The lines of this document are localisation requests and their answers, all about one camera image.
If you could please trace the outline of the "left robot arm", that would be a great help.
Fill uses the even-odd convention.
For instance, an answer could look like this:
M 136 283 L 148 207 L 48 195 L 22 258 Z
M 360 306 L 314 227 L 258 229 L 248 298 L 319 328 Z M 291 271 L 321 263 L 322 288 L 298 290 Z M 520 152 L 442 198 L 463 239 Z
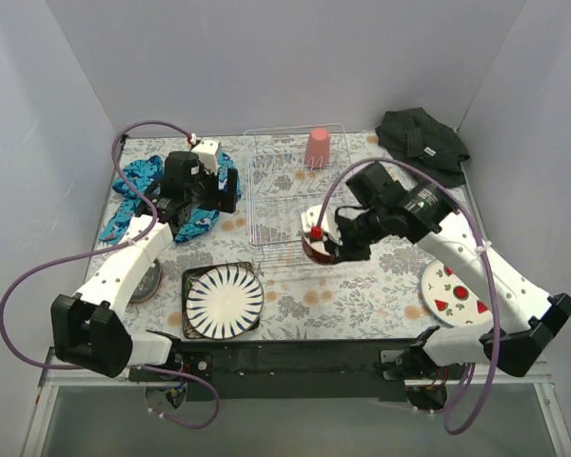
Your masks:
M 184 359 L 172 349 L 172 337 L 151 331 L 130 334 L 122 320 L 134 290 L 194 210 L 236 209 L 238 171 L 221 166 L 221 152 L 221 143 L 208 139 L 170 153 L 163 176 L 143 192 L 123 247 L 73 295 L 60 294 L 53 301 L 50 318 L 59 361 L 110 378 L 142 365 L 150 365 L 165 381 L 182 373 Z

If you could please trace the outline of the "black round plate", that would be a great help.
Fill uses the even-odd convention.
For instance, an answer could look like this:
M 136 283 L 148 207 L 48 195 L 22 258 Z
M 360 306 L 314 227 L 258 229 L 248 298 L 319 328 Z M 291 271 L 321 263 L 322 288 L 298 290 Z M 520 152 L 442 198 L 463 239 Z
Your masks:
M 155 260 L 132 292 L 129 302 L 140 304 L 150 300 L 158 291 L 163 277 L 161 263 Z

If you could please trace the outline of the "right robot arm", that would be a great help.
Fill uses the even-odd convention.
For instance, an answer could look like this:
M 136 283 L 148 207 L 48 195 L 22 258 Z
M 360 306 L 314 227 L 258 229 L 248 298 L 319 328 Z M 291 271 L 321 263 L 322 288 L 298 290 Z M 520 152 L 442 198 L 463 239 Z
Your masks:
M 505 261 L 441 185 L 406 190 L 380 158 L 363 159 L 339 177 L 359 203 L 348 219 L 321 213 L 327 261 L 366 261 L 373 244 L 404 238 L 451 268 L 491 312 L 488 323 L 423 331 L 395 361 L 405 375 L 433 378 L 454 364 L 488 363 L 522 378 L 571 317 L 571 297 L 534 285 Z

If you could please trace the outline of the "red bowl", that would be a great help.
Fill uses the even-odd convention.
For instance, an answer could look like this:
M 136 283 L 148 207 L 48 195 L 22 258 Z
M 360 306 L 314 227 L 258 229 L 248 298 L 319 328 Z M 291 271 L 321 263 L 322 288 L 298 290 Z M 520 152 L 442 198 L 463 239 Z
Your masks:
M 313 241 L 309 237 L 304 236 L 302 238 L 302 249 L 304 254 L 316 264 L 332 265 L 335 263 L 334 243 L 329 238 Z

